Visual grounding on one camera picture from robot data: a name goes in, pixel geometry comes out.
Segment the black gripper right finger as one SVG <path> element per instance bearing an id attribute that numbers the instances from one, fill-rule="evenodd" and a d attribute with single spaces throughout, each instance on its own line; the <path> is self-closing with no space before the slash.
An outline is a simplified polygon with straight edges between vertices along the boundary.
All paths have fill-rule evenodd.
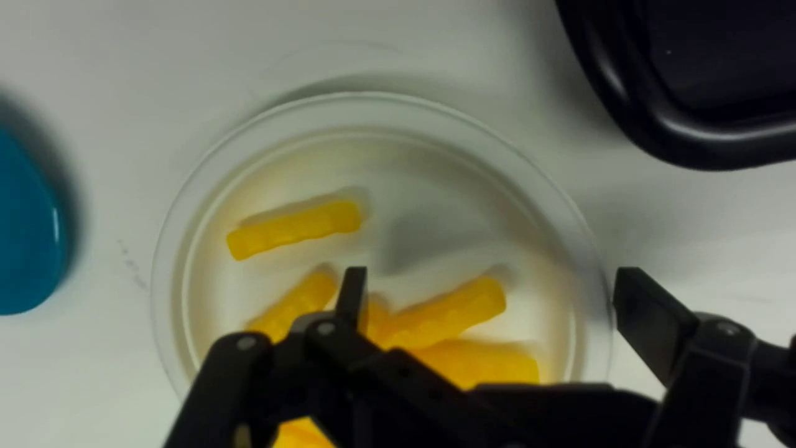
<path id="1" fill-rule="evenodd" d="M 744 421 L 796 448 L 796 345 L 693 310 L 648 270 L 616 277 L 617 330 L 667 387 L 644 448 L 739 448 Z"/>

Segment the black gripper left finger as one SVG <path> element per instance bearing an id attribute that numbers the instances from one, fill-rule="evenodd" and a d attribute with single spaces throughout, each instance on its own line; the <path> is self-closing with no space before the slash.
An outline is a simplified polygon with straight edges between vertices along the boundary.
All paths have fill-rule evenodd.
<path id="1" fill-rule="evenodd" d="M 362 334 L 368 270 L 343 273 L 331 310 L 301 315 L 280 344 L 239 330 L 215 340 L 164 448 L 275 448 L 308 418 L 337 448 L 454 448 L 455 387 Z"/>

